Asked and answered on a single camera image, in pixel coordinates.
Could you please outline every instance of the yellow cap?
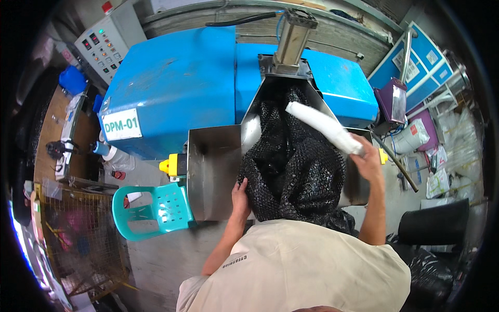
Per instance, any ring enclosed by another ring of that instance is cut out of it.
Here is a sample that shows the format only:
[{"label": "yellow cap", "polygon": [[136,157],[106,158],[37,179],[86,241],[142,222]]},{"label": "yellow cap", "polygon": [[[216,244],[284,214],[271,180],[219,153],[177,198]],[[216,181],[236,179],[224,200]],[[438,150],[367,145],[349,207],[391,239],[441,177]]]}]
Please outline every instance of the yellow cap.
[{"label": "yellow cap", "polygon": [[165,172],[170,177],[177,176],[177,163],[179,154],[170,154],[167,160],[159,163],[159,170]]},{"label": "yellow cap", "polygon": [[381,158],[381,164],[384,165],[388,160],[388,154],[385,154],[382,148],[379,149],[379,157]]},{"label": "yellow cap", "polygon": [[169,164],[170,164],[169,159],[163,160],[162,162],[159,163],[159,170],[168,174],[168,172],[170,171],[170,169],[168,168]]}]

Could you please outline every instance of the beige shirt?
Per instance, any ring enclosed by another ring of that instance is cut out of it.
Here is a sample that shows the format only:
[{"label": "beige shirt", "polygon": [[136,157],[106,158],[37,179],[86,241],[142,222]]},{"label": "beige shirt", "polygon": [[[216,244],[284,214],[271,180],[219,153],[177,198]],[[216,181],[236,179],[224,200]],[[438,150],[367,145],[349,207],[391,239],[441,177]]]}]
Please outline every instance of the beige shirt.
[{"label": "beige shirt", "polygon": [[389,245],[371,246],[307,222],[272,220],[252,226],[213,275],[184,281],[177,311],[399,311],[410,283],[409,267]]}]

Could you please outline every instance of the teal plastic chair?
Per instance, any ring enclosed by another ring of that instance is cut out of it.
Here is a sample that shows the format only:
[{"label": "teal plastic chair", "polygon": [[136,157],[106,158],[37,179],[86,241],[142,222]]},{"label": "teal plastic chair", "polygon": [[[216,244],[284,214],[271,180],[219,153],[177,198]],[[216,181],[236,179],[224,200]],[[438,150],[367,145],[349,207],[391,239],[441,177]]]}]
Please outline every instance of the teal plastic chair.
[{"label": "teal plastic chair", "polygon": [[[151,205],[125,209],[123,200],[129,193],[149,192],[153,197]],[[187,200],[186,189],[177,183],[163,186],[125,186],[119,188],[113,196],[113,217],[118,231],[129,241],[142,241],[171,231],[183,230],[193,221],[191,206]],[[128,221],[156,220],[159,230],[146,233],[134,233]]]}]

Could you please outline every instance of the black plastic sheet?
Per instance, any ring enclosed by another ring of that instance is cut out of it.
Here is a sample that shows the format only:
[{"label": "black plastic sheet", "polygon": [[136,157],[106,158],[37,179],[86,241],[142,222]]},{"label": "black plastic sheet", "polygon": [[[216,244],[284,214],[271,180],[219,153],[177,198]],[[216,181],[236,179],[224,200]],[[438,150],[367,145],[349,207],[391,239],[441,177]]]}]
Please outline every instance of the black plastic sheet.
[{"label": "black plastic sheet", "polygon": [[354,218],[338,208],[345,159],[320,132],[285,111],[290,101],[308,105],[297,87],[258,105],[261,138],[243,156],[238,181],[248,178],[246,192],[259,221],[306,221],[352,235]]}]

